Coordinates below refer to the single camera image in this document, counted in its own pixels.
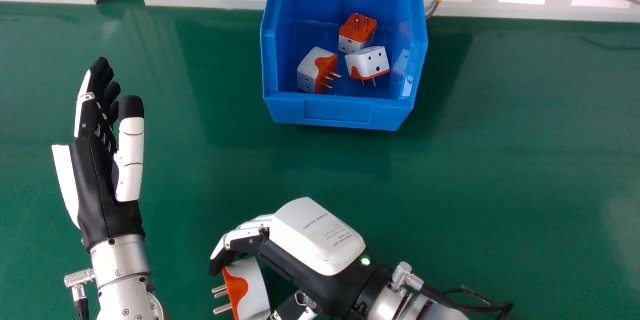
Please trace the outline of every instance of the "blue bin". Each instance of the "blue bin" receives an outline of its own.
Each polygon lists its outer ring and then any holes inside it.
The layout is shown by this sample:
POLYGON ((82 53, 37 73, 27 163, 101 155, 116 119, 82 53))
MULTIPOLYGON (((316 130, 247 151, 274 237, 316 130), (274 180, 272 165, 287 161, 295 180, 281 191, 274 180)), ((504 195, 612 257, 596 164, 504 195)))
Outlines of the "blue bin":
POLYGON ((414 108, 427 52, 423 0, 267 0, 262 20, 263 97, 277 123, 396 131, 414 108), (338 51, 354 13, 377 20, 371 46, 384 46, 391 73, 377 87, 349 78, 338 51), (298 90, 297 69, 314 47, 338 54, 333 90, 298 90))

